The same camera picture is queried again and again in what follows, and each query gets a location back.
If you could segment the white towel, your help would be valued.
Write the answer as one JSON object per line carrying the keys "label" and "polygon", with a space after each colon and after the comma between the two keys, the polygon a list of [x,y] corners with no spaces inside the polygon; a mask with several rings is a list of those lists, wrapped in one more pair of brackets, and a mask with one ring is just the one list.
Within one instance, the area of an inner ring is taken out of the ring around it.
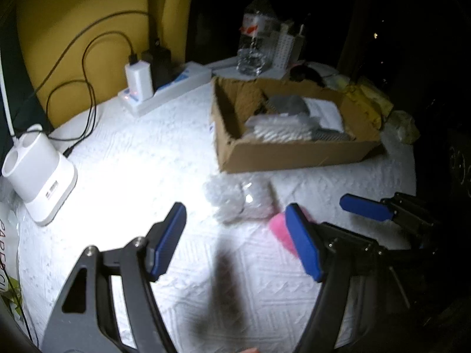
{"label": "white towel", "polygon": [[319,119],[322,128],[343,133],[343,119],[337,105],[329,100],[304,97],[310,116]]}

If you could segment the cotton swab bag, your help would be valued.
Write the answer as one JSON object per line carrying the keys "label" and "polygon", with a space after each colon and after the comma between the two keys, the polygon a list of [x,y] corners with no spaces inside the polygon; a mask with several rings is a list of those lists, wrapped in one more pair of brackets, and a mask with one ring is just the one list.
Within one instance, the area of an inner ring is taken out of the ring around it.
{"label": "cotton swab bag", "polygon": [[312,132],[319,129],[319,119],[299,115],[257,115],[251,116],[244,124],[243,139],[258,140],[263,143],[285,144],[311,140]]}

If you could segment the pink fluffy sponge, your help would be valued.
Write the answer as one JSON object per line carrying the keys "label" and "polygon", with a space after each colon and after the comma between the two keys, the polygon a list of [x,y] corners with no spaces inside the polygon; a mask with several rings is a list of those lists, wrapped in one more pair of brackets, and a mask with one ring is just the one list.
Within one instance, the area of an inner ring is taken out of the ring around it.
{"label": "pink fluffy sponge", "polygon": [[268,228],[285,250],[291,253],[294,257],[298,257],[297,250],[287,228],[284,212],[273,216],[268,222]]}

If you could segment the crumpled clear plastic bag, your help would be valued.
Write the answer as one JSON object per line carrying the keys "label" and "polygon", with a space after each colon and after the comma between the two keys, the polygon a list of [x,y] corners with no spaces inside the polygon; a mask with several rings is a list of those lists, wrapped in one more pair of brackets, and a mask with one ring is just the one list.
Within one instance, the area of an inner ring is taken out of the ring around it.
{"label": "crumpled clear plastic bag", "polygon": [[406,111],[392,111],[388,123],[394,128],[398,139],[403,144],[412,145],[419,137],[414,119]]}

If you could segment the yellow tissue pack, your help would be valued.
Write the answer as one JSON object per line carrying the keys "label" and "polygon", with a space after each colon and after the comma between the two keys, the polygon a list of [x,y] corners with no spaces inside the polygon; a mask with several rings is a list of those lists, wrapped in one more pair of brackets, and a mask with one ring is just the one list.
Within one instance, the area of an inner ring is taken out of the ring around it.
{"label": "yellow tissue pack", "polygon": [[383,115],[377,102],[370,99],[357,84],[348,84],[344,93],[353,103],[361,108],[374,128],[377,130],[382,129]]}

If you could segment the pale cream tissue pack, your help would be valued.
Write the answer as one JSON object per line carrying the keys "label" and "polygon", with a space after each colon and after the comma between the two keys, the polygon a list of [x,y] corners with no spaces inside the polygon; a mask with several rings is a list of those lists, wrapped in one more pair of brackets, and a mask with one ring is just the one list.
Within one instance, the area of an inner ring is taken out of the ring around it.
{"label": "pale cream tissue pack", "polygon": [[394,108],[389,98],[370,84],[360,84],[360,89],[369,100],[378,105],[382,115],[387,118]]}

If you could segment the white knitted tablecloth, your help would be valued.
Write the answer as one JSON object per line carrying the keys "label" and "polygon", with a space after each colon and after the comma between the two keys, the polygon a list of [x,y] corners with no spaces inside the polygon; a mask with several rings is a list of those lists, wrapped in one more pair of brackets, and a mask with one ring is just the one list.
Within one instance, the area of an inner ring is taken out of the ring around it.
{"label": "white knitted tablecloth", "polygon": [[[384,128],[380,144],[361,161],[275,171],[221,171],[215,151],[212,81],[132,116],[118,98],[98,108],[92,136],[69,157],[77,184],[47,226],[20,219],[19,269],[24,306],[40,347],[62,287],[83,251],[120,249],[147,235],[177,202],[187,221],[167,272],[151,284],[157,307],[179,352],[292,352],[321,289],[280,245],[268,219],[224,224],[206,185],[218,174],[254,174],[271,183],[276,213],[296,203],[318,223],[404,249],[391,222],[346,212],[340,198],[414,194],[413,151]],[[112,295],[120,338],[135,345],[119,277]]]}

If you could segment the white toothbrush holder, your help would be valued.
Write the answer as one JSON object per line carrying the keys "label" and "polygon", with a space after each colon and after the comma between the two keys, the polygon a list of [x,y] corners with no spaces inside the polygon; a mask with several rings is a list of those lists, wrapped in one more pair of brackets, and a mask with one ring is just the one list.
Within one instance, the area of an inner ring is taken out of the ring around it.
{"label": "white toothbrush holder", "polygon": [[7,153],[1,174],[39,226],[54,220],[77,183],[77,169],[34,124]]}

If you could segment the black round object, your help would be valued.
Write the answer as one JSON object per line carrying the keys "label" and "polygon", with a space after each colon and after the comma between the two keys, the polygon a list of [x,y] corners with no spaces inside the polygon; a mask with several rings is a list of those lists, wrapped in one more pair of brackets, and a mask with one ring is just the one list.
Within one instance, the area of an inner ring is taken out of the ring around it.
{"label": "black round object", "polygon": [[289,72],[289,80],[295,82],[311,81],[321,88],[325,88],[326,83],[323,77],[308,64],[295,65]]}

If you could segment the brown cardboard box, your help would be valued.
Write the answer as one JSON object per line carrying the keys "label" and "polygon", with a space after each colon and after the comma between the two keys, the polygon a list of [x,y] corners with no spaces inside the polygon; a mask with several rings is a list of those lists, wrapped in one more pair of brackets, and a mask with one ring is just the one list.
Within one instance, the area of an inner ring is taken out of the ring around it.
{"label": "brown cardboard box", "polygon": [[356,163],[380,144],[380,109],[355,86],[212,80],[219,168],[227,173]]}

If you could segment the white perforated plastic basket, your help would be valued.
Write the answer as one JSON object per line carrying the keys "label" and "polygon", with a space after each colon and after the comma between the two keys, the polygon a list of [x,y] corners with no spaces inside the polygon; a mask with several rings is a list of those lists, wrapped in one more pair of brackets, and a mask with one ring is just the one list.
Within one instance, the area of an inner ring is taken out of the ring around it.
{"label": "white perforated plastic basket", "polygon": [[304,43],[304,24],[283,23],[276,38],[276,49],[271,60],[271,67],[275,70],[286,71],[299,60]]}

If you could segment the clear plastic water bottle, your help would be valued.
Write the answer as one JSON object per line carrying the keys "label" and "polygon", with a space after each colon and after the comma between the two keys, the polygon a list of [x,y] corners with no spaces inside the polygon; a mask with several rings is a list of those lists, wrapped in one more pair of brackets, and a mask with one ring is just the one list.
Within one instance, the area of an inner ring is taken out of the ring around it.
{"label": "clear plastic water bottle", "polygon": [[271,35],[276,26],[271,0],[253,0],[243,16],[237,70],[247,76],[258,76],[271,59]]}

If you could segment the white power strip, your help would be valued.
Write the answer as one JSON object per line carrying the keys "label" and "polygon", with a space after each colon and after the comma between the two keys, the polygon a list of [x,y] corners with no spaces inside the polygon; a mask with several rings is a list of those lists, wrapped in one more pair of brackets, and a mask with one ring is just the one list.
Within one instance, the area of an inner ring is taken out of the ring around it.
{"label": "white power strip", "polygon": [[138,118],[201,85],[209,83],[211,79],[212,70],[209,67],[188,62],[174,81],[159,87],[153,97],[144,102],[138,102],[133,98],[128,89],[120,91],[117,97],[122,106],[131,115]]}

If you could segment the white usb charger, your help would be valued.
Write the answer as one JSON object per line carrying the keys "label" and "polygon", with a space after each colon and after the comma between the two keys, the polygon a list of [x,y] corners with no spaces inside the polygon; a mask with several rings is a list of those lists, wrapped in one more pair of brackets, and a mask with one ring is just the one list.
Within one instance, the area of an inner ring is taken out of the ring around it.
{"label": "white usb charger", "polygon": [[151,65],[146,61],[138,61],[125,66],[129,95],[136,102],[144,102],[153,97]]}

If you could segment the black power adapter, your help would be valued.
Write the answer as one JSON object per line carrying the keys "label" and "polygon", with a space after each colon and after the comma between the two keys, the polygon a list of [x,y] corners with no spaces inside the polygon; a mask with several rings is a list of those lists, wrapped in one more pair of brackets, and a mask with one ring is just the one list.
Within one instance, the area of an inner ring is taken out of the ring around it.
{"label": "black power adapter", "polygon": [[162,46],[159,37],[149,37],[148,48],[141,53],[141,59],[150,65],[154,91],[171,82],[173,73],[171,50]]}

